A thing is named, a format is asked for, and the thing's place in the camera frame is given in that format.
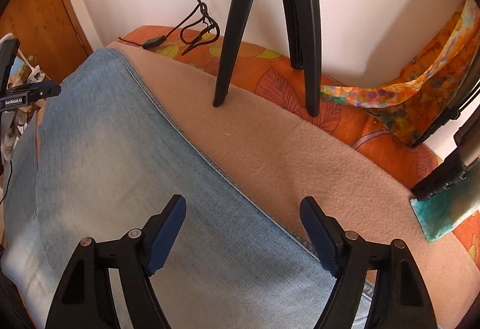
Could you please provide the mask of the wooden door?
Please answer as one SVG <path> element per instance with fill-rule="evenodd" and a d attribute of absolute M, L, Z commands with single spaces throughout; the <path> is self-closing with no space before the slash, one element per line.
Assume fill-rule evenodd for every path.
<path fill-rule="evenodd" d="M 1 35 L 7 33 L 58 83 L 93 53 L 71 0 L 11 0 L 1 16 Z"/>

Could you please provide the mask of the light blue denim jeans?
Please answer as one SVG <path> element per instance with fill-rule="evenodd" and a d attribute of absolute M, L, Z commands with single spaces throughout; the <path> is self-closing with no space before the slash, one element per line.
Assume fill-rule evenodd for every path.
<path fill-rule="evenodd" d="M 82 237 L 123 236 L 174 194 L 186 218 L 151 280 L 173 328 L 313 328 L 335 283 L 183 137 L 118 52 L 64 82 L 8 178 L 1 268 L 39 328 Z"/>

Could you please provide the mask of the colourful orange scarf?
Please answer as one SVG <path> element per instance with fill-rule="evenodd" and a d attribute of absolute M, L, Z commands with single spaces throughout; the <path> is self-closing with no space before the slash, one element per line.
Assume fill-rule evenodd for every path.
<path fill-rule="evenodd" d="M 365 109 L 413 147 L 460 94 L 478 51 L 479 6 L 465 0 L 396 79 L 374 88 L 323 85 L 321 97 Z"/>

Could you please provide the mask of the teal cloth piece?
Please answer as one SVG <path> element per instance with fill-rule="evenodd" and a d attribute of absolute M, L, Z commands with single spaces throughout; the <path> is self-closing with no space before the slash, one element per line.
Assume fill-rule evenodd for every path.
<path fill-rule="evenodd" d="M 479 175 L 469 176 L 428 201 L 411 199 L 410 205 L 424 237 L 429 242 L 436 241 L 479 209 Z"/>

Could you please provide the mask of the orange floral bed sheet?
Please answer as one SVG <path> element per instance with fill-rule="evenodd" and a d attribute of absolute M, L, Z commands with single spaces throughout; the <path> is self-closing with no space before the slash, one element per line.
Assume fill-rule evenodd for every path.
<path fill-rule="evenodd" d="M 155 55 L 191 65 L 215 76 L 218 73 L 221 41 L 187 52 L 179 33 L 170 27 L 144 25 L 121 40 L 141 46 L 151 38 L 165 38 L 150 49 Z M 344 142 L 377 164 L 408 188 L 439 164 L 440 158 L 425 145 L 409 147 L 385 127 L 377 116 L 360 108 L 333 102 L 320 105 L 320 116 L 312 118 L 304 106 L 303 75 L 290 67 L 280 53 L 263 46 L 243 43 L 233 75 L 233 84 L 248 90 Z"/>

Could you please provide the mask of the beige fleece blanket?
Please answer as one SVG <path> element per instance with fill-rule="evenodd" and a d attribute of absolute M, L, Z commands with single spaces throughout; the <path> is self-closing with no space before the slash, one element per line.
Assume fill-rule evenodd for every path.
<path fill-rule="evenodd" d="M 234 88 L 214 108 L 215 79 L 190 65 L 113 43 L 195 148 L 263 211 L 304 235 L 299 204 L 322 210 L 368 241 L 404 240 L 442 328 L 454 328 L 479 294 L 479 270 L 457 238 L 425 239 L 410 193 L 375 163 L 328 133 L 249 91 Z"/>

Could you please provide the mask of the folded grey metal tripod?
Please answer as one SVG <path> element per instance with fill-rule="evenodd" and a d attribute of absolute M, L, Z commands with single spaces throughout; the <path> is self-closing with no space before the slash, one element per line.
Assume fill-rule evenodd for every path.
<path fill-rule="evenodd" d="M 459 185 L 468 178 L 473 167 L 479 164 L 479 110 L 476 109 L 468 117 L 463 114 L 478 97 L 479 59 L 476 58 L 452 101 L 416 141 L 417 145 L 424 141 L 431 144 L 443 158 L 433 172 L 428 173 L 411 189 L 417 200 L 428 201 Z M 463 117 L 464 123 L 455 129 L 453 122 Z"/>

